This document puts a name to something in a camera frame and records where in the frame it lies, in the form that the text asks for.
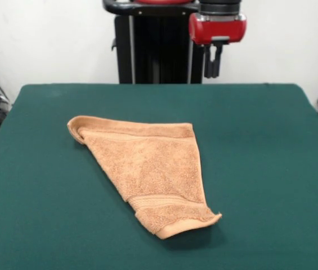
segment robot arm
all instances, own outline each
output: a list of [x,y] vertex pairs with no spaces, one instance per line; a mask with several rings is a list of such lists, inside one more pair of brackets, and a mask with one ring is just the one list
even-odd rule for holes
[[[204,46],[204,77],[216,78],[220,71],[223,45],[240,42],[246,31],[246,17],[240,14],[241,0],[199,0],[199,12],[189,18],[190,37]],[[210,47],[216,47],[215,58],[210,60]]]

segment table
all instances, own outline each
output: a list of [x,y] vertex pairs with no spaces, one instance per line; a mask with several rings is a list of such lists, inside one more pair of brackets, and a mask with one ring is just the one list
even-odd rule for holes
[[[223,219],[151,235],[76,115],[193,123]],[[291,84],[27,85],[0,129],[0,269],[318,269],[318,115]]]

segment orange towel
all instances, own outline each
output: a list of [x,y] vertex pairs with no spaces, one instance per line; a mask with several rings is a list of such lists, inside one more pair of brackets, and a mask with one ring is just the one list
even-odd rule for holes
[[135,210],[159,238],[216,223],[207,206],[199,149],[191,124],[144,124],[92,116],[68,122]]

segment green felt surface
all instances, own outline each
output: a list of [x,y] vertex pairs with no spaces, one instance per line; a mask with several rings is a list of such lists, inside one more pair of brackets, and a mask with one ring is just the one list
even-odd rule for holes
[[[216,225],[159,240],[76,115],[191,122]],[[0,269],[318,269],[318,116],[295,85],[30,85],[0,129]]]

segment towel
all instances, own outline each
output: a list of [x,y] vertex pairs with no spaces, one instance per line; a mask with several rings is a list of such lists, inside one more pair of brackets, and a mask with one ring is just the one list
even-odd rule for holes
[[68,122],[68,129],[92,152],[141,224],[160,239],[210,226],[221,218],[206,204],[191,124],[77,116]]

